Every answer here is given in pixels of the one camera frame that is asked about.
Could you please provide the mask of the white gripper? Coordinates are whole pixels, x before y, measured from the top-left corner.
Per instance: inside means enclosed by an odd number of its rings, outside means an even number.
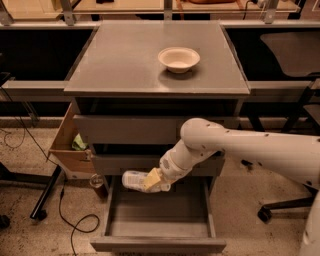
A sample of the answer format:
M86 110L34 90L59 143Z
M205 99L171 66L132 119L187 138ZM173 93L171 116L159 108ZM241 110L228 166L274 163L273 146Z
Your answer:
M143 187L147 192L169 191L176 180L161 173L160 168L153 168L145 177Z

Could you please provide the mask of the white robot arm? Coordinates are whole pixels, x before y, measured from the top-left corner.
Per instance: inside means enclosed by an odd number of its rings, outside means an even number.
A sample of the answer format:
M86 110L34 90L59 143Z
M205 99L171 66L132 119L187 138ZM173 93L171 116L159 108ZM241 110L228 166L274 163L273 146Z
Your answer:
M317 190L303 233L299 256L320 254L320 140L317 136L227 129L201 118L187 120L179 142L143 181L152 190L172 184L217 151L258 164Z

